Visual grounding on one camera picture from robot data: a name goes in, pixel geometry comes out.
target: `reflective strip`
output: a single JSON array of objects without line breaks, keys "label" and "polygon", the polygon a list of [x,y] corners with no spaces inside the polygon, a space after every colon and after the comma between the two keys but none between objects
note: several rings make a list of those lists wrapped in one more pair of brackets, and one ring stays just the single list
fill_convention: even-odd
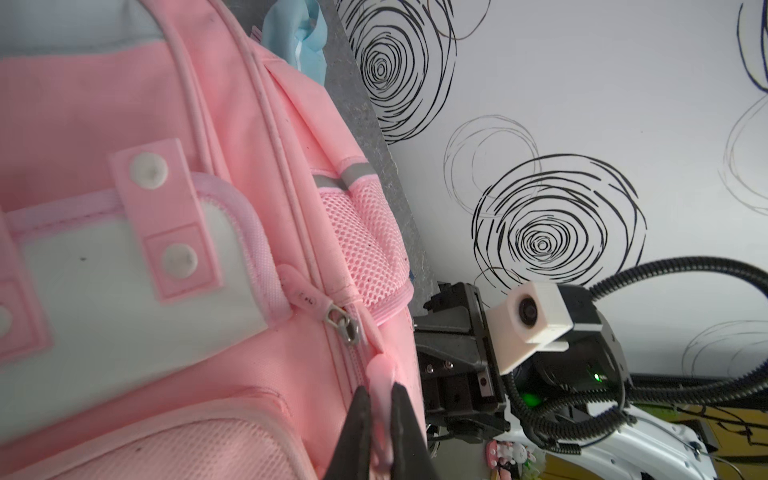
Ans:
[{"label": "reflective strip", "polygon": [[163,38],[138,0],[0,1],[0,58],[108,53]]},{"label": "reflective strip", "polygon": [[367,162],[347,167],[347,169],[341,173],[341,178],[327,177],[326,175],[313,175],[313,177],[315,179],[315,185],[317,185],[318,188],[325,187],[348,190],[350,185],[366,175],[376,175],[376,170],[373,170],[371,164]]}]

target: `circle doodle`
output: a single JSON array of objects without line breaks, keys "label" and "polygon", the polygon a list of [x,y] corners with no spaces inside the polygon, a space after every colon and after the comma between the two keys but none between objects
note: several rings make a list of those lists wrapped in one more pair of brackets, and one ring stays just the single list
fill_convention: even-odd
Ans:
[{"label": "circle doodle", "polygon": [[765,320],[731,320],[706,328],[686,345],[684,375],[741,376],[756,368],[768,343]]},{"label": "circle doodle", "polygon": [[629,180],[576,154],[512,168],[485,189],[472,215],[475,261],[502,291],[528,281],[585,285],[637,265],[646,229]]},{"label": "circle doodle", "polygon": [[[431,1],[431,0],[427,0],[427,12],[428,12],[429,14],[432,14],[432,8],[431,8],[431,6],[430,6],[430,1]],[[472,6],[472,9],[473,9],[473,10],[475,10],[475,8],[477,7],[477,5],[476,5],[475,3],[468,3],[467,5],[470,5],[470,6]],[[472,34],[473,34],[473,33],[475,33],[475,32],[477,31],[477,29],[478,29],[478,28],[480,28],[480,25],[482,24],[482,22],[484,22],[484,21],[485,21],[485,17],[487,17],[487,16],[488,16],[488,10],[490,10],[490,9],[491,9],[491,0],[488,0],[488,3],[487,3],[487,4],[485,4],[485,10],[484,10],[484,11],[483,11],[483,10],[481,10],[481,9],[479,9],[479,10],[478,10],[479,12],[482,12],[482,16],[480,17],[480,19],[479,19],[479,20],[477,20],[477,21],[475,21],[475,22],[473,23],[473,25],[474,25],[474,26],[470,26],[470,27],[468,28],[468,31],[467,31],[466,33],[458,33],[458,32],[456,32],[456,31],[454,31],[454,32],[453,32],[453,38],[455,38],[457,41],[461,41],[461,40],[466,40],[467,38],[471,37],[471,36],[472,36]],[[453,25],[453,27],[454,27],[454,29],[455,29],[455,30],[458,30],[458,26],[455,24],[455,21],[454,21],[454,25]],[[442,30],[440,30],[440,29],[438,30],[438,33],[439,33],[440,35],[442,35],[443,37],[446,37],[446,38],[451,38],[451,35],[448,35],[448,34],[444,33],[444,32],[443,32]]]},{"label": "circle doodle", "polygon": [[[442,110],[455,68],[450,0],[340,0],[336,9],[388,144],[421,133]],[[447,25],[440,35],[435,18]]]},{"label": "circle doodle", "polygon": [[[493,158],[486,158],[486,145]],[[503,158],[496,158],[502,152]],[[511,165],[538,157],[536,142],[525,127],[502,115],[483,115],[461,124],[448,140],[443,155],[442,173],[448,195],[471,214],[483,190],[493,177],[495,165],[503,174]]]},{"label": "circle doodle", "polygon": [[765,188],[765,152],[768,137],[768,0],[742,4],[736,23],[741,63],[755,87],[764,95],[739,118],[728,135],[720,179],[733,198],[753,212],[768,215]]}]

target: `camera lens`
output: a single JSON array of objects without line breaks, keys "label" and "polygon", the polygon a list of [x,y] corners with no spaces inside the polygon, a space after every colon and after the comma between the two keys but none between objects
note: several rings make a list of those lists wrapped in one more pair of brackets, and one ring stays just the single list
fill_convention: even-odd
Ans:
[{"label": "camera lens", "polygon": [[525,297],[520,302],[518,311],[520,313],[520,320],[522,320],[525,325],[533,326],[536,324],[538,308],[536,307],[536,302],[530,296]]}]

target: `mesh side pocket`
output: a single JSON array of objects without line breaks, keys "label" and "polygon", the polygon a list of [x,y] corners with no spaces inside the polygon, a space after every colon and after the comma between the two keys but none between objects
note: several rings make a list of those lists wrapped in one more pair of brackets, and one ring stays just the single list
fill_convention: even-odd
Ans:
[{"label": "mesh side pocket", "polygon": [[[341,190],[321,190],[320,197],[363,304],[373,312],[377,305],[397,293],[408,281],[408,260],[400,232],[397,226],[392,232],[381,221],[381,214],[375,214],[376,208],[372,205],[375,198],[369,194],[355,198],[355,195]],[[366,217],[361,215],[363,211],[374,214]],[[397,251],[397,247],[393,248],[393,244],[398,242],[402,253]]]},{"label": "mesh side pocket", "polygon": [[381,245],[392,269],[392,275],[396,282],[402,285],[408,280],[411,270],[408,254],[395,216],[384,198],[381,183],[378,178],[360,180],[355,182],[349,191],[360,219]]},{"label": "mesh side pocket", "polygon": [[211,419],[154,433],[55,478],[298,480],[286,453],[260,425]]}]

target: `zipper pull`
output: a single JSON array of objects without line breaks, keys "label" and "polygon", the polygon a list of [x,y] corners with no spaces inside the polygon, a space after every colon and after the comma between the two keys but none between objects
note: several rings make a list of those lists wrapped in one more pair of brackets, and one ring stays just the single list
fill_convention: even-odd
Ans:
[{"label": "zipper pull", "polygon": [[283,292],[292,305],[322,318],[336,330],[347,345],[356,345],[360,341],[357,320],[333,303],[333,300],[318,290],[298,270],[283,264],[277,267],[277,275],[280,277]]},{"label": "zipper pull", "polygon": [[395,459],[392,447],[392,386],[395,385],[396,364],[384,353],[373,357],[366,367],[368,391],[371,395],[371,446],[376,453],[377,472],[390,472]]}]

